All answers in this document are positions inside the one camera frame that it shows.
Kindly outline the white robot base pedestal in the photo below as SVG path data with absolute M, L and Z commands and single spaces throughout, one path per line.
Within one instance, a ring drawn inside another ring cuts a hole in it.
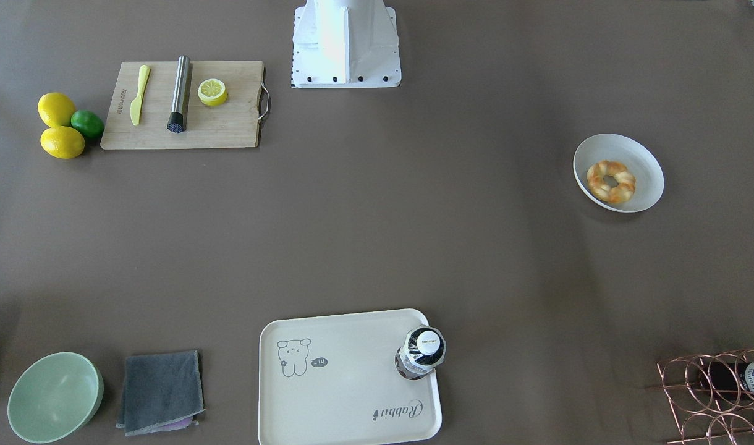
M 395 10 L 383 1 L 307 1 L 295 9 L 293 88 L 392 88 L 402 81 Z

